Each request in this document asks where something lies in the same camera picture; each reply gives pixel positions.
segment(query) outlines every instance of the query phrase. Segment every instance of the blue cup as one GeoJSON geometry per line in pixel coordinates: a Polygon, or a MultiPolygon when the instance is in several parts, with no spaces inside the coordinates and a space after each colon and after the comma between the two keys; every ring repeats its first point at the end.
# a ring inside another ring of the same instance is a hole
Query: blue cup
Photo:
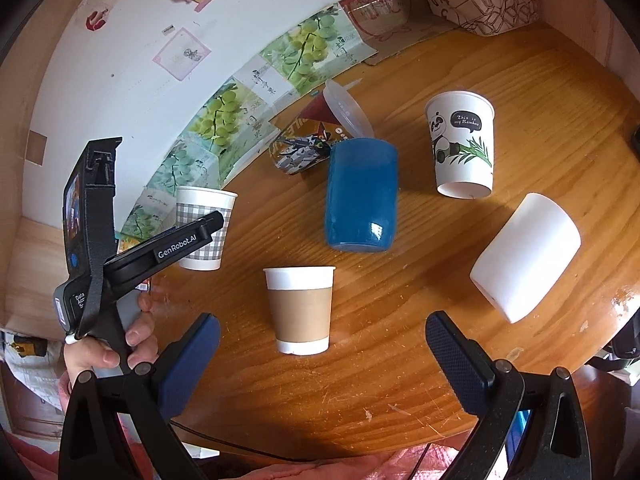
{"type": "Polygon", "coordinates": [[[398,222],[398,150],[379,139],[331,148],[324,216],[327,243],[339,251],[386,251],[398,222]]]}

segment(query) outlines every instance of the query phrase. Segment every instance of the round wooden table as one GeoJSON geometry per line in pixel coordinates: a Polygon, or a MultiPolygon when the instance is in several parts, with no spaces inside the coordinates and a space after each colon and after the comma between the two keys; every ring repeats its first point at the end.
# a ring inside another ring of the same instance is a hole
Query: round wooden table
{"type": "Polygon", "coordinates": [[[222,268],[176,265],[154,283],[161,347],[200,312],[222,324],[220,349],[179,421],[296,459],[399,449],[475,424],[425,343],[434,310],[447,311],[492,358],[547,374],[576,370],[640,305],[640,162],[628,144],[640,104],[562,34],[542,24],[496,38],[453,31],[337,80],[359,81],[352,95],[376,135],[398,147],[391,250],[332,251],[323,233],[327,163],[285,176],[266,153],[227,187],[239,197],[222,268]],[[484,200],[435,190],[423,107],[450,89],[478,92],[496,110],[494,192],[484,200]],[[582,247],[533,313],[509,324],[469,272],[528,192],[569,213],[582,247]],[[330,348],[279,354],[262,268],[325,265],[337,267],[330,348]]]}

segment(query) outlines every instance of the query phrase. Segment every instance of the phone screen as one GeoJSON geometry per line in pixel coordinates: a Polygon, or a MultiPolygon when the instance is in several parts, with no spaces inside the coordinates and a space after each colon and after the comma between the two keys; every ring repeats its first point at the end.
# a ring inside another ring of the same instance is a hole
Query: phone screen
{"type": "Polygon", "coordinates": [[[80,232],[80,174],[69,184],[65,193],[65,231],[66,240],[71,242],[80,232]]]}

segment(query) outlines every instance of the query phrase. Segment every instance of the paper cup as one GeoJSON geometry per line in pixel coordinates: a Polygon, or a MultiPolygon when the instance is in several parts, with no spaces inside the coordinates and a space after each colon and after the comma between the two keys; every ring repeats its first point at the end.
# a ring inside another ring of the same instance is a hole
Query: paper cup
{"type": "Polygon", "coordinates": [[[216,270],[220,268],[226,230],[229,227],[229,219],[236,197],[235,193],[219,189],[178,186],[175,215],[175,223],[178,227],[214,211],[220,211],[225,219],[222,229],[212,234],[211,243],[181,259],[178,262],[181,267],[191,270],[216,270]]]}
{"type": "Polygon", "coordinates": [[[334,269],[264,269],[276,346],[283,354],[313,355],[329,348],[334,269]]]}
{"type": "Polygon", "coordinates": [[[494,186],[494,107],[465,91],[436,95],[424,107],[438,192],[483,198],[494,186]]]}
{"type": "Polygon", "coordinates": [[[510,323],[529,314],[580,248],[569,215],[546,196],[529,193],[480,255],[471,280],[510,323]]]}

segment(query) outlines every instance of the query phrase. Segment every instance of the black cable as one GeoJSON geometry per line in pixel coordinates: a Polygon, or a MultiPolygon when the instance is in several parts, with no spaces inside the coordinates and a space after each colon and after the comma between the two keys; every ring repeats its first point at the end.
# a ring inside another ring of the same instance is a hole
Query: black cable
{"type": "Polygon", "coordinates": [[[416,464],[415,464],[414,470],[409,473],[409,476],[406,478],[406,480],[414,480],[414,477],[415,477],[416,473],[418,472],[418,469],[420,468],[420,464],[424,460],[424,457],[427,455],[427,451],[429,450],[430,447],[431,447],[431,444],[427,444],[424,447],[424,449],[422,450],[422,454],[420,455],[420,458],[418,459],[418,462],[416,462],[416,464]]]}
{"type": "Polygon", "coordinates": [[[257,449],[253,449],[251,447],[240,446],[239,444],[233,444],[231,442],[227,442],[226,440],[221,440],[219,438],[215,438],[207,434],[200,433],[199,431],[192,430],[191,428],[188,428],[187,426],[180,424],[180,422],[175,422],[174,420],[170,420],[169,424],[171,424],[172,426],[175,426],[176,428],[180,428],[181,430],[186,431],[187,433],[191,433],[191,434],[194,434],[195,436],[199,436],[200,438],[204,438],[205,440],[210,440],[212,442],[215,442],[216,444],[235,447],[236,449],[242,449],[243,451],[248,451],[250,453],[266,456],[268,458],[274,458],[276,460],[283,460],[284,462],[295,462],[295,463],[314,462],[313,460],[300,460],[298,458],[286,458],[285,456],[275,455],[272,453],[267,453],[265,451],[258,451],[257,449]]]}

